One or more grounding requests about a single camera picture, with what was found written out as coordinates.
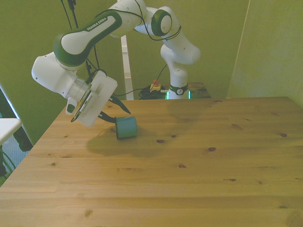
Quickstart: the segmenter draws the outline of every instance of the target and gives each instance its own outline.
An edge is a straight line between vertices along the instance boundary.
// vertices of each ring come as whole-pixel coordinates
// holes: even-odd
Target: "green cup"
[[[116,118],[117,139],[137,136],[137,121],[134,116]]]

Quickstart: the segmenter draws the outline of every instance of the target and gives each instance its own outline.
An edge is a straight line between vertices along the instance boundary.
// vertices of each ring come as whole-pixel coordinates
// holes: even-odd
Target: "black cable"
[[[67,14],[67,11],[66,11],[66,8],[65,8],[65,5],[64,5],[63,0],[61,0],[61,2],[62,2],[62,5],[63,5],[63,7],[64,7],[64,11],[65,11],[66,17],[67,17],[67,19],[68,19],[68,22],[69,22],[69,24],[70,24],[70,28],[72,29],[72,27],[71,27],[71,21],[70,21],[70,18],[69,18],[69,16],[68,16],[68,14]],[[78,28],[78,22],[77,22],[76,14],[75,14],[75,11],[74,11],[74,9],[75,9],[74,4],[76,4],[76,1],[68,0],[68,3],[69,3],[69,6],[70,6],[70,10],[72,11],[72,14],[73,14],[73,17],[74,17],[74,21],[75,21],[76,27]],[[107,75],[107,73],[106,73],[104,70],[100,69],[100,65],[99,65],[99,61],[98,61],[98,57],[97,57],[96,46],[94,46],[94,52],[95,52],[95,57],[96,57],[98,69],[97,69],[97,68],[94,66],[94,64],[87,58],[87,61],[89,61],[89,63],[95,68],[95,71],[94,71],[93,73],[90,73],[90,70],[87,68],[88,74],[89,74],[89,78],[87,79],[87,82],[91,81],[91,79],[92,79],[92,77],[93,77],[93,76],[91,76],[91,75],[94,75],[94,73],[95,73],[96,71],[102,71],[102,72],[104,72],[104,73]]]
[[[75,20],[76,28],[79,28],[79,27],[78,27],[78,22],[77,22],[77,19],[76,19],[75,11],[72,9],[71,12],[72,12],[72,15],[73,15],[74,20]]]
[[[167,66],[167,64],[162,68],[162,70],[161,70],[161,72],[160,72],[158,78],[156,79],[156,82],[157,82],[157,80],[159,79],[161,73],[163,72],[163,70],[165,69],[166,66]]]
[[[67,19],[68,19],[68,23],[70,24],[70,27],[71,27],[71,21],[70,21],[70,19],[69,19],[69,17],[68,17],[68,14],[67,14],[65,5],[64,5],[64,3],[63,3],[63,0],[61,0],[61,2],[62,2],[62,5],[63,5],[63,8],[64,8],[64,11],[65,11],[65,14],[66,14],[66,16],[67,16]]]
[[[165,69],[165,67],[167,66],[167,64],[162,68],[157,80],[159,79],[161,73],[163,72],[163,70]],[[138,89],[135,89],[133,91],[130,91],[130,92],[127,92],[126,94],[123,94],[123,95],[116,95],[115,93],[114,96],[125,96],[131,92],[134,92],[134,91],[137,91],[137,90],[141,90],[141,92],[139,93],[139,97],[140,99],[159,99],[159,98],[162,98],[163,96],[165,96],[166,94],[165,93],[162,93],[160,91],[150,91],[152,90],[152,88],[154,87],[155,84],[153,84],[153,86],[148,86],[148,87],[144,87],[144,88],[138,88]]]
[[[125,95],[127,95],[127,94],[129,94],[129,93],[131,93],[133,91],[137,91],[137,90],[143,90],[143,88],[138,88],[138,89],[132,90],[132,91],[127,92],[126,94],[123,94],[123,95],[116,95],[115,93],[113,93],[113,94],[114,94],[114,96],[125,96]]]
[[[166,40],[166,41],[167,41],[167,40],[170,40],[170,39],[173,39],[173,38],[177,37],[177,35],[179,35],[179,33],[181,32],[181,26],[180,26],[180,27],[179,27],[179,30],[178,30],[175,34],[173,34],[173,35],[171,35],[171,36],[169,36],[169,37],[166,37],[166,38],[162,38],[162,39],[154,39],[154,38],[151,37],[150,33],[148,32],[148,29],[147,29],[147,26],[146,26],[146,23],[145,23],[145,20],[144,20],[143,17],[141,17],[140,15],[135,14],[135,13],[133,13],[133,12],[121,11],[121,10],[117,10],[117,9],[107,9],[107,10],[104,10],[103,12],[97,14],[97,15],[95,16],[95,18],[98,17],[99,15],[101,15],[102,13],[105,13],[105,12],[108,12],[108,11],[116,11],[116,12],[120,12],[120,13],[129,13],[129,14],[133,14],[133,15],[135,15],[135,16],[141,18],[141,20],[142,20],[143,23],[144,23],[144,26],[145,26],[145,29],[146,29],[146,32],[147,32],[148,36],[149,36],[152,40],[154,40],[154,41],[163,41],[163,40]]]
[[[96,45],[94,46],[94,51],[95,51],[95,57],[96,57],[96,62],[97,62],[97,65],[98,65],[98,69],[100,69],[99,61],[98,61],[98,57],[97,57]]]
[[[139,100],[147,100],[147,99],[163,99],[166,96],[166,93],[162,93],[161,91],[150,91],[151,86],[145,87],[139,93]]]
[[[14,165],[13,161],[9,158],[9,156],[2,149],[0,149],[0,152],[5,155],[5,157],[9,160],[9,162],[13,165],[14,169],[16,169],[16,166]]]

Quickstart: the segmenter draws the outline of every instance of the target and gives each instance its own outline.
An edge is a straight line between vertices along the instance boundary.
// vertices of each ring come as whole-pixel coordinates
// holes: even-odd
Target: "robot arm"
[[[195,63],[200,58],[200,51],[185,38],[170,8],[147,8],[143,0],[121,0],[85,26],[58,35],[53,52],[36,59],[32,68],[33,79],[68,100],[67,114],[72,114],[79,105],[74,119],[80,123],[92,126],[100,116],[112,122],[113,118],[109,119],[102,113],[108,100],[128,111],[122,102],[112,96],[117,82],[98,71],[92,83],[86,84],[76,76],[76,72],[84,66],[97,42],[108,35],[122,37],[133,29],[145,34],[148,31],[163,39],[161,55],[171,74],[170,92],[176,93],[176,98],[184,97],[185,90],[179,94],[173,91],[173,87],[187,85],[187,73],[180,64]]]

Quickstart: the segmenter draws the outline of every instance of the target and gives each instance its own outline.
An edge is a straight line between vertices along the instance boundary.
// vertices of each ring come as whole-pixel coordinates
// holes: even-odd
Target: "wood knot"
[[[92,210],[87,210],[86,212],[85,212],[85,214],[84,214],[84,217],[89,217],[91,214],[93,213],[93,211]]]
[[[232,126],[235,127],[236,129],[243,130],[243,128],[238,124],[232,124]]]

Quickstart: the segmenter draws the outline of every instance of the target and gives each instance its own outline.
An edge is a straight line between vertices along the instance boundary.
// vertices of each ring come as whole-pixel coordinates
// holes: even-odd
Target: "wood grain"
[[[63,110],[0,188],[0,226],[303,226],[303,110],[289,98],[124,103],[136,138]]]

